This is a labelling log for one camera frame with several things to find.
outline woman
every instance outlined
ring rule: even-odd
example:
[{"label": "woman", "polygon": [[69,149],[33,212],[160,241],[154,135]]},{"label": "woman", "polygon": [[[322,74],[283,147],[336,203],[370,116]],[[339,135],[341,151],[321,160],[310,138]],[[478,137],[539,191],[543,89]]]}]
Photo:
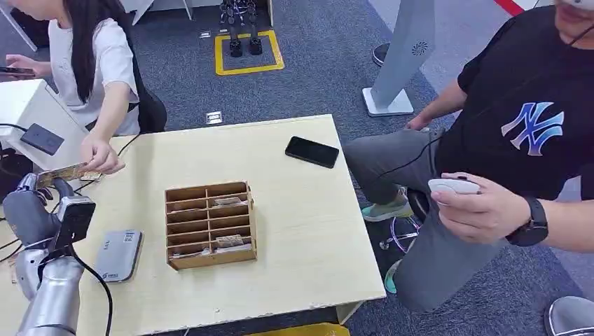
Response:
[{"label": "woman", "polygon": [[138,134],[140,128],[130,26],[119,0],[8,2],[37,20],[50,21],[50,62],[7,55],[7,64],[33,69],[38,78],[53,75],[72,116],[90,129],[81,144],[86,170],[112,174],[122,169],[109,140]]}]

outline woman's hand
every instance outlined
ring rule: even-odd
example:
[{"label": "woman's hand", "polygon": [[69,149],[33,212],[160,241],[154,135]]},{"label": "woman's hand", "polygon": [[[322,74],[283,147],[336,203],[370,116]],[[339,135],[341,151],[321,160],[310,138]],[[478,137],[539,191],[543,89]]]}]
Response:
[{"label": "woman's hand", "polygon": [[109,145],[109,140],[93,133],[89,133],[83,140],[81,155],[87,162],[86,167],[82,169],[85,172],[113,174],[125,167],[125,163],[120,161],[118,154]]},{"label": "woman's hand", "polygon": [[51,73],[49,62],[38,62],[23,55],[7,55],[6,66],[9,68],[24,68],[31,69],[35,73],[35,77],[28,75],[12,75],[13,77],[23,78],[41,78]]},{"label": "woman's hand", "polygon": [[431,118],[426,118],[423,112],[419,113],[416,117],[406,123],[405,128],[410,130],[420,131],[425,128],[431,122]]}]

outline black smartwatch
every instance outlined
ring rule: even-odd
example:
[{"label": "black smartwatch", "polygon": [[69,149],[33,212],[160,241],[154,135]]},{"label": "black smartwatch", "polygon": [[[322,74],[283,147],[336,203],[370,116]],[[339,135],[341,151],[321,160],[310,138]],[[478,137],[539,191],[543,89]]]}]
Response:
[{"label": "black smartwatch", "polygon": [[534,197],[524,197],[530,206],[530,220],[507,236],[510,244],[516,246],[532,246],[545,240],[548,236],[548,223],[544,208]]}]

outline gray pants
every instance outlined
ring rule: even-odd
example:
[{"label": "gray pants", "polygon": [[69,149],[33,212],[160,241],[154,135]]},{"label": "gray pants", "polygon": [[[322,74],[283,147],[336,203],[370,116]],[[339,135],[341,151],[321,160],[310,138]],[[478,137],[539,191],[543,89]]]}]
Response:
[{"label": "gray pants", "polygon": [[394,275],[400,301],[407,308],[421,312],[439,308],[506,244],[504,241],[493,245],[466,243],[441,224],[439,208],[429,196],[427,185],[430,179],[438,178],[434,164],[438,141],[427,147],[414,163],[378,178],[416,158],[441,133],[405,129],[360,138],[344,147],[348,166],[369,202],[393,201],[399,186],[427,194],[431,211]]}]

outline wooden organizer box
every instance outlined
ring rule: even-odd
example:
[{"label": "wooden organizer box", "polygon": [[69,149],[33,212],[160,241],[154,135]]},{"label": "wooden organizer box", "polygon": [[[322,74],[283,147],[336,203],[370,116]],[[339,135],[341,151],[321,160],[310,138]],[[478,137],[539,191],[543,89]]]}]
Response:
[{"label": "wooden organizer box", "polygon": [[[238,198],[243,205],[220,206]],[[247,182],[204,185],[165,191],[167,264],[175,270],[256,259],[254,201]],[[251,244],[241,251],[217,253],[229,244]],[[204,249],[210,254],[201,255]]]}]

